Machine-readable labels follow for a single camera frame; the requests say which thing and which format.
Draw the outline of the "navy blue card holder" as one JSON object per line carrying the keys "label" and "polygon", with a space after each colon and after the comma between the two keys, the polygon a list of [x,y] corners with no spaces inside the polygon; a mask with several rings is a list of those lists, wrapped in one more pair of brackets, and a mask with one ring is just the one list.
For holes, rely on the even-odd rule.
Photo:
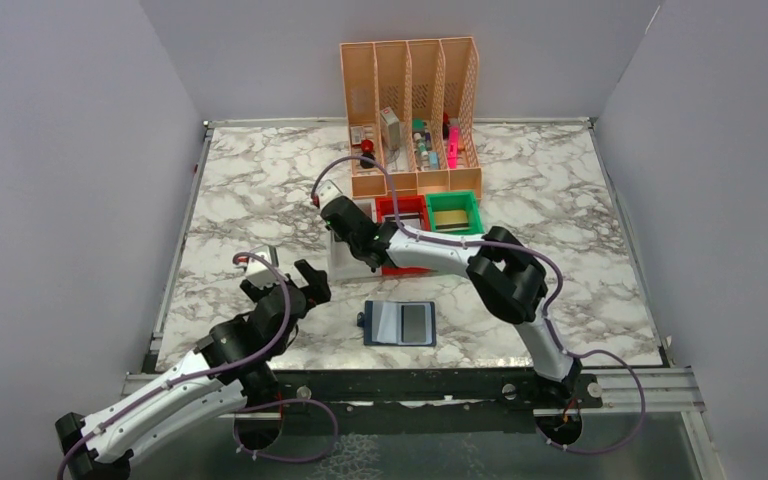
{"label": "navy blue card holder", "polygon": [[368,300],[357,314],[366,346],[433,347],[436,305],[431,301]]}

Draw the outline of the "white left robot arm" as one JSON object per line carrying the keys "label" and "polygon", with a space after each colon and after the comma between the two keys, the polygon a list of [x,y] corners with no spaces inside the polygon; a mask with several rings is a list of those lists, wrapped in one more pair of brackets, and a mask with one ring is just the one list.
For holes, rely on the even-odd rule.
{"label": "white left robot arm", "polygon": [[57,478],[126,479],[137,459],[197,423],[287,404],[268,362],[287,350],[300,319],[330,301],[328,275],[298,260],[298,286],[271,259],[238,254],[234,262],[253,309],[213,326],[177,364],[114,405],[58,419]]}

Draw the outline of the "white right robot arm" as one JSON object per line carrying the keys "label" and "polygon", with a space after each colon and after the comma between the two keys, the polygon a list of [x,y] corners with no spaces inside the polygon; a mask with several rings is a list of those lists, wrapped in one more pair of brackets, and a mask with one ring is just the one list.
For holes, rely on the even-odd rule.
{"label": "white right robot arm", "polygon": [[493,227],[483,235],[465,236],[427,232],[396,221],[376,223],[343,194],[315,194],[312,201],[326,226],[370,268],[422,268],[468,279],[485,308],[520,335],[539,377],[539,398],[560,407],[576,395],[580,362],[564,351],[547,319],[549,262],[540,261],[510,231]]}

